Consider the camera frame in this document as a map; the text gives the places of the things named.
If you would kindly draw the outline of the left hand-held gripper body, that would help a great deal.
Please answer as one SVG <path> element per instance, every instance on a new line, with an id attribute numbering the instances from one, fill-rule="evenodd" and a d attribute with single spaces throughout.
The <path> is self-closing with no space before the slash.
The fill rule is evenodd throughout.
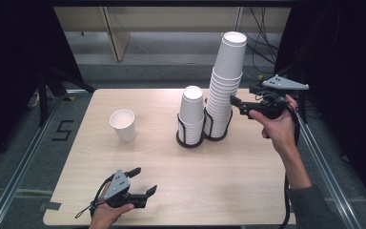
<path id="1" fill-rule="evenodd" d="M 108 190 L 105 192 L 103 199 L 113 208 L 131 203 L 129 194 L 130 186 L 131 183 L 129 182 L 127 175 L 121 169 L 118 169 L 113 174 L 111 183 Z"/>

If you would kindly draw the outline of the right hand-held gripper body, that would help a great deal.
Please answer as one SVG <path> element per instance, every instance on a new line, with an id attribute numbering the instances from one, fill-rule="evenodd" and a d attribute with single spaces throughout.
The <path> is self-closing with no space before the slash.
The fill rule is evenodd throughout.
<path id="1" fill-rule="evenodd" d="M 270 119 L 276 119 L 288 107 L 287 92 L 308 90 L 308 84 L 301 84 L 276 74 L 264 80 L 261 90 L 256 93 L 256 99 L 261 105 L 260 112 Z"/>

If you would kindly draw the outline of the tall stack of paper cups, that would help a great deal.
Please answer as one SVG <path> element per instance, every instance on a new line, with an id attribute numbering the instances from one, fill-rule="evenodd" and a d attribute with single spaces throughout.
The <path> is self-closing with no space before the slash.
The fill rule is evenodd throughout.
<path id="1" fill-rule="evenodd" d="M 208 139 L 224 138 L 232 118 L 230 96 L 239 87 L 247 37 L 237 31 L 225 32 L 213 66 L 205 108 L 204 134 Z"/>

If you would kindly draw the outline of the white paper cup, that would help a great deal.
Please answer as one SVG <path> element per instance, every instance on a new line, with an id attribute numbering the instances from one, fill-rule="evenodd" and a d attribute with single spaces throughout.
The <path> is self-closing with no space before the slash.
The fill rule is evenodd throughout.
<path id="1" fill-rule="evenodd" d="M 115 111 L 110 117 L 110 125 L 123 142 L 132 142 L 136 138 L 135 115 L 129 109 Z"/>

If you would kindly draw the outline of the black wire cup holder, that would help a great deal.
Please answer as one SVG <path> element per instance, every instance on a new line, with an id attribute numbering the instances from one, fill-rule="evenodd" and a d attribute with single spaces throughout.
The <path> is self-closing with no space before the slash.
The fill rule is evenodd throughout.
<path id="1" fill-rule="evenodd" d="M 223 132 L 223 135 L 220 137 L 213 137 L 213 134 L 215 133 L 216 124 L 215 124 L 214 118 L 211 117 L 211 115 L 208 113 L 206 108 L 203 109 L 203 114 L 204 114 L 204 118 L 203 118 L 203 122 L 201 123 L 202 132 L 201 132 L 200 137 L 198 138 L 198 140 L 195 143 L 190 143 L 188 140 L 189 125 L 185 124 L 183 122 L 183 120 L 180 118 L 179 114 L 176 115 L 178 129 L 175 134 L 175 139 L 181 147 L 195 148 L 195 147 L 198 147 L 203 142 L 204 139 L 207 139 L 209 141 L 220 141 L 227 136 L 228 128 L 229 128 L 229 125 L 230 125 L 232 117 L 233 117 L 233 111 L 229 112 L 229 119 L 227 122 L 227 126 Z"/>

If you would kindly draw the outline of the person's left hand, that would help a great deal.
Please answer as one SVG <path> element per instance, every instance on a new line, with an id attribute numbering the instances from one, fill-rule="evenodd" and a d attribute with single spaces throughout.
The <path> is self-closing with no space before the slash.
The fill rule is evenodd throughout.
<path id="1" fill-rule="evenodd" d="M 103 199 L 109 186 L 110 184 L 107 183 L 99 196 L 98 204 L 91 218 L 89 229 L 110 229 L 123 214 L 130 212 L 134 208 L 132 204 L 125 204 L 118 208 L 109 206 Z"/>

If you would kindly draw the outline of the person's right hand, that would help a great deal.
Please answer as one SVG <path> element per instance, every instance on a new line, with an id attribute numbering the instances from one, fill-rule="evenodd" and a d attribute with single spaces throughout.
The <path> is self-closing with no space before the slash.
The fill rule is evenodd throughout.
<path id="1" fill-rule="evenodd" d="M 255 110 L 250 110 L 249 115 L 263 126 L 262 136 L 273 142 L 274 149 L 281 156 L 289 157 L 297 152 L 295 125 L 288 110 L 284 110 L 276 119 L 269 119 Z"/>

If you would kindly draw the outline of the black metal stand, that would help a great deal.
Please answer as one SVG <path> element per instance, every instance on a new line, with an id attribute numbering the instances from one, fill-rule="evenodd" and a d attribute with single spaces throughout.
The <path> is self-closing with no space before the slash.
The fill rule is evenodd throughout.
<path id="1" fill-rule="evenodd" d="M 50 90 L 54 96 L 64 97 L 67 93 L 63 81 L 69 81 L 71 84 L 93 93 L 95 88 L 86 84 L 82 79 L 77 79 L 57 68 L 45 68 L 38 75 L 38 94 L 40 104 L 40 123 L 42 126 L 49 117 L 47 90 Z"/>
<path id="2" fill-rule="evenodd" d="M 301 70 L 300 72 L 300 83 L 302 83 L 303 85 L 307 85 L 307 79 L 305 76 L 305 73 Z M 299 92 L 299 114 L 301 116 L 301 119 L 304 123 L 307 123 L 307 118 L 306 118 L 306 92 L 307 90 L 301 90 Z"/>

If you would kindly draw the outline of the short stack of paper cups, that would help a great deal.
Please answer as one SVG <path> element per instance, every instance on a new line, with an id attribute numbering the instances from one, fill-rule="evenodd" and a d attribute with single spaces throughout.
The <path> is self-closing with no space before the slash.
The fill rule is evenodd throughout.
<path id="1" fill-rule="evenodd" d="M 188 140 L 195 143 L 201 135 L 204 114 L 203 92 L 197 86 L 185 88 L 180 104 L 179 115 L 185 124 L 189 125 Z"/>

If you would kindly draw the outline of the black curtain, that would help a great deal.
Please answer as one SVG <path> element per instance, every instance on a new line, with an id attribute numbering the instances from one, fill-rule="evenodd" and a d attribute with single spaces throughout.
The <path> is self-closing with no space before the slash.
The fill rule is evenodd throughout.
<path id="1" fill-rule="evenodd" d="M 0 0 L 0 147 L 41 82 L 56 93 L 82 82 L 54 8 L 31 0 Z"/>
<path id="2" fill-rule="evenodd" d="M 366 0 L 293 0 L 275 68 L 305 78 L 366 187 Z"/>

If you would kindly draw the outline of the black tape piece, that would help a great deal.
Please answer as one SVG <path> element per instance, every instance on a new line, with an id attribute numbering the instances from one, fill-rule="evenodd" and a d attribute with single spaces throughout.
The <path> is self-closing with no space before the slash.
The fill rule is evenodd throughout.
<path id="1" fill-rule="evenodd" d="M 44 202 L 40 205 L 39 209 L 44 210 L 55 210 L 57 211 L 60 208 L 61 204 L 58 202 Z"/>

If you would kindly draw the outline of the beige wooden cabinet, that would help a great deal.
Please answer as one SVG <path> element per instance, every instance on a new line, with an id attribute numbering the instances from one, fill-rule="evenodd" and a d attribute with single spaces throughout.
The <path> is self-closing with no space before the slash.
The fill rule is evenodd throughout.
<path id="1" fill-rule="evenodd" d="M 113 60 L 123 59 L 133 31 L 282 33 L 288 8 L 267 7 L 56 7 L 64 31 L 104 31 Z"/>

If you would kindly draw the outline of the aluminium floor rail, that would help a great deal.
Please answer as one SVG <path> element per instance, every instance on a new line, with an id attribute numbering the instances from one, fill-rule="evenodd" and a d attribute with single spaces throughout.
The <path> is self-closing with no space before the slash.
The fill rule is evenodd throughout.
<path id="1" fill-rule="evenodd" d="M 351 203 L 346 198 L 342 188 L 337 182 L 336 177 L 324 155 L 322 154 L 322 151 L 319 148 L 311 129 L 300 114 L 297 114 L 296 116 L 300 125 L 301 135 L 306 142 L 306 145 L 314 159 L 317 170 L 319 171 L 346 228 L 362 229 Z"/>
<path id="2" fill-rule="evenodd" d="M 6 186 L 0 191 L 0 224 L 8 212 L 10 205 L 15 197 L 15 194 L 23 181 L 28 169 L 31 166 L 38 148 L 41 145 L 48 128 L 51 125 L 53 116 L 55 115 L 58 107 L 60 106 L 63 98 L 56 97 L 51 104 L 48 116 L 43 120 L 34 132 L 32 139 L 29 142 L 28 148 L 20 158 L 16 165 L 14 172 L 11 174 L 10 179 Z"/>

